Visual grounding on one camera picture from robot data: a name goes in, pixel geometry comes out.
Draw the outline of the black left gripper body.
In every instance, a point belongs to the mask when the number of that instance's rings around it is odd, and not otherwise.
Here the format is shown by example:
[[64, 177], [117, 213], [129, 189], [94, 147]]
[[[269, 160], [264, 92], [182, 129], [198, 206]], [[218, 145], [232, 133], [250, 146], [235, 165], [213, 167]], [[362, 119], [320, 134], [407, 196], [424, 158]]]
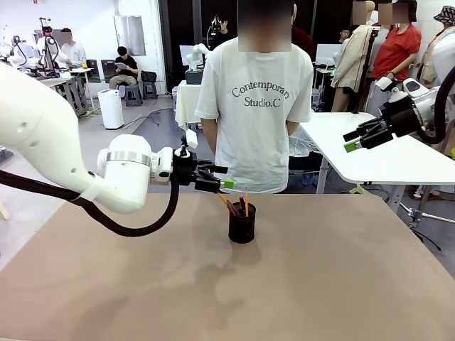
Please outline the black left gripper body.
[[189, 186], [198, 179], [196, 168], [197, 154], [186, 148], [177, 148], [173, 152], [173, 177], [182, 186]]

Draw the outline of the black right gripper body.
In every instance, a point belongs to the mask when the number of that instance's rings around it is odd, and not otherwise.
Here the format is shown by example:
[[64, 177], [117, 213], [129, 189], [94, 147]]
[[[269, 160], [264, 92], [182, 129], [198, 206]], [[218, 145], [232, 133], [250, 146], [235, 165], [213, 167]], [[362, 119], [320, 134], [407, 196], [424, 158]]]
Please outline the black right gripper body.
[[397, 137], [413, 134], [422, 128], [422, 123], [414, 110], [414, 102], [409, 96], [395, 102], [384, 103], [382, 119]]

